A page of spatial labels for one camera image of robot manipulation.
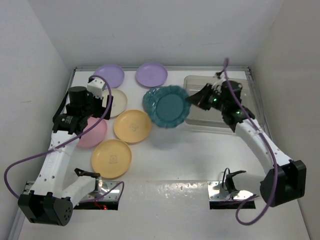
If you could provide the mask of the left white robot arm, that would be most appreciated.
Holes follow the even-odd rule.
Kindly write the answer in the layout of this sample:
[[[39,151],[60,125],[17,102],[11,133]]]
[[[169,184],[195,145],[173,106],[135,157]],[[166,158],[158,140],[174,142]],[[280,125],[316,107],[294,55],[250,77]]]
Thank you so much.
[[[65,226],[74,207],[99,189],[100,174],[75,168],[77,180],[64,187],[73,151],[90,117],[109,119],[111,108],[103,107],[105,86],[75,86],[68,89],[52,121],[50,147],[30,190],[18,198],[18,206],[29,222]]]

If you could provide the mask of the teal scalloped plate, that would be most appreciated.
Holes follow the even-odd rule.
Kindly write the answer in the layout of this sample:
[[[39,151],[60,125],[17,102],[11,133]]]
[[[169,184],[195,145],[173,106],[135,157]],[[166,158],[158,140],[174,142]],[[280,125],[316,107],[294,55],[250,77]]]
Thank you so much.
[[[164,89],[164,87],[154,87],[144,94],[142,98],[142,106],[148,115],[155,111],[158,101],[163,96]]]
[[[160,128],[171,129],[182,124],[190,113],[191,104],[186,101],[187,91],[178,85],[162,86],[163,95],[155,111],[148,115],[152,123]]]

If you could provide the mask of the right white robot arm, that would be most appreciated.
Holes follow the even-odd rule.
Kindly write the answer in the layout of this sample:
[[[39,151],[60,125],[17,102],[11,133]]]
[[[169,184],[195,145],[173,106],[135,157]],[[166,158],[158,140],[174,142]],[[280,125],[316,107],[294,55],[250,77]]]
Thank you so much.
[[[202,110],[218,110],[224,123],[240,137],[263,167],[262,177],[245,170],[228,173],[221,188],[229,195],[246,190],[261,196],[271,207],[305,195],[307,167],[302,160],[292,160],[281,151],[260,127],[255,115],[242,105],[241,83],[219,80],[207,83],[186,101]]]

